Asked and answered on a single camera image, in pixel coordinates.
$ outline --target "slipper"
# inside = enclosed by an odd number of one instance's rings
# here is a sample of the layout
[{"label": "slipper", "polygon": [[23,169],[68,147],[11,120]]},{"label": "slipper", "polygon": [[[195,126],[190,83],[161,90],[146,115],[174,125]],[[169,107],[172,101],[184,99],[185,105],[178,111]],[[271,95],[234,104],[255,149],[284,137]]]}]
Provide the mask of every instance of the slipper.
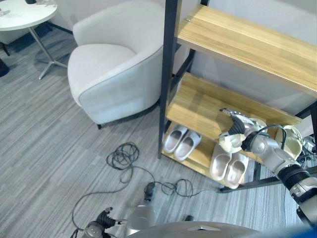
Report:
[{"label": "slipper", "polygon": [[188,129],[182,125],[176,125],[165,140],[164,151],[166,153],[174,152],[187,130]]},{"label": "slipper", "polygon": [[231,189],[236,189],[242,182],[243,176],[247,170],[249,158],[240,153],[232,154],[232,160],[230,161],[227,173],[224,177],[226,186]]},{"label": "slipper", "polygon": [[193,152],[201,140],[201,135],[189,130],[174,152],[176,159],[180,161],[185,160],[190,155],[190,153]]},{"label": "slipper", "polygon": [[231,153],[226,152],[220,145],[217,144],[214,147],[210,165],[210,175],[214,180],[223,180],[230,160]]}]

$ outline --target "white tabletop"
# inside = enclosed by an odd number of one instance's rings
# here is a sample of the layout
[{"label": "white tabletop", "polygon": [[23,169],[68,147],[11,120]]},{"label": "white tabletop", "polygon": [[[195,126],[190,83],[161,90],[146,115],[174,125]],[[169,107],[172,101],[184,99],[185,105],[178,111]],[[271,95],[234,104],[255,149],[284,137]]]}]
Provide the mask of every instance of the white tabletop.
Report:
[{"label": "white tabletop", "polygon": [[25,0],[0,1],[0,31],[10,31],[38,25],[51,19],[57,12],[54,0],[37,0],[27,4]]}]

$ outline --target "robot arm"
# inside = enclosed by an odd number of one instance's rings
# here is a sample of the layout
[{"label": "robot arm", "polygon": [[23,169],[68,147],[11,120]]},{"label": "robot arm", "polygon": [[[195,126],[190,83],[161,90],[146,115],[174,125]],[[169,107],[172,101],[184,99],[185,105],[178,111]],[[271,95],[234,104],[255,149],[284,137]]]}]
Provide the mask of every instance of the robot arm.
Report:
[{"label": "robot arm", "polygon": [[229,109],[222,111],[233,119],[234,124],[228,132],[220,136],[244,134],[246,139],[241,148],[262,159],[263,165],[283,182],[299,204],[297,214],[301,220],[317,227],[317,178],[312,177],[296,160],[280,149],[275,140],[267,134],[259,133],[248,117]]}]

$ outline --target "tangled cable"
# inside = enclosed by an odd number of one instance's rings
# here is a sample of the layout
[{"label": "tangled cable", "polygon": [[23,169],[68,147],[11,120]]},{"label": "tangled cable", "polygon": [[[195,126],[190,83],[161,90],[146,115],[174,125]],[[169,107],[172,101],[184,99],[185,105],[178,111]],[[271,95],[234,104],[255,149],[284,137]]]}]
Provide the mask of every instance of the tangled cable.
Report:
[{"label": "tangled cable", "polygon": [[[152,180],[153,180],[152,182],[160,184],[162,192],[166,195],[173,195],[174,193],[176,193],[177,195],[179,195],[181,197],[189,197],[190,198],[190,197],[196,196],[204,191],[219,192],[219,191],[212,190],[212,189],[205,189],[205,190],[200,190],[200,191],[194,193],[193,183],[190,180],[183,179],[183,178],[178,180],[176,183],[156,181],[154,178],[154,175],[150,171],[148,171],[147,169],[144,169],[142,167],[133,165],[133,163],[138,160],[139,154],[140,154],[140,151],[139,151],[138,147],[133,142],[127,142],[127,143],[119,145],[115,151],[113,151],[111,154],[109,154],[106,157],[106,163],[110,167],[112,167],[116,170],[122,171],[122,174],[120,176],[120,183],[123,184],[123,187],[121,187],[117,190],[114,190],[114,191],[90,192],[90,193],[87,193],[79,198],[79,200],[75,203],[73,210],[72,210],[72,213],[71,213],[72,222],[73,222],[74,226],[77,228],[73,233],[74,237],[75,237],[75,235],[77,236],[78,231],[84,230],[83,228],[80,228],[74,220],[75,209],[76,209],[77,205],[79,204],[79,202],[83,198],[90,196],[90,195],[93,195],[93,194],[117,193],[117,192],[124,190],[129,185],[130,181],[132,180],[135,169],[141,169],[141,170],[147,172],[152,177]],[[129,175],[128,179],[123,179],[125,177],[126,173],[130,173],[130,175]]]}]

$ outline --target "wooden shelf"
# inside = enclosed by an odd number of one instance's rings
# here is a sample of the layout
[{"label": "wooden shelf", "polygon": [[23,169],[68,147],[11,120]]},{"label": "wooden shelf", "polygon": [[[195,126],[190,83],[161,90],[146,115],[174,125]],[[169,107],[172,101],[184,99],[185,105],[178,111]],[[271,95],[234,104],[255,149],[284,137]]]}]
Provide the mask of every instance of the wooden shelf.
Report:
[{"label": "wooden shelf", "polygon": [[233,122],[220,112],[222,108],[237,110],[266,124],[294,125],[300,118],[271,108],[211,82],[186,73],[182,85],[169,105],[166,117],[205,137],[218,142],[218,136],[228,131]]},{"label": "wooden shelf", "polygon": [[[166,140],[167,135],[169,135],[171,130],[175,127],[175,125],[176,123],[171,123],[165,134],[164,141]],[[162,150],[162,154],[212,179],[209,170],[211,164],[211,156],[215,145],[216,143],[214,141],[203,136],[202,141],[199,143],[196,149],[184,161],[179,161],[175,158],[173,153],[166,153],[164,150]],[[226,186],[226,184],[222,180],[217,182]]]},{"label": "wooden shelf", "polygon": [[317,97],[317,47],[296,38],[199,5],[177,42]]}]

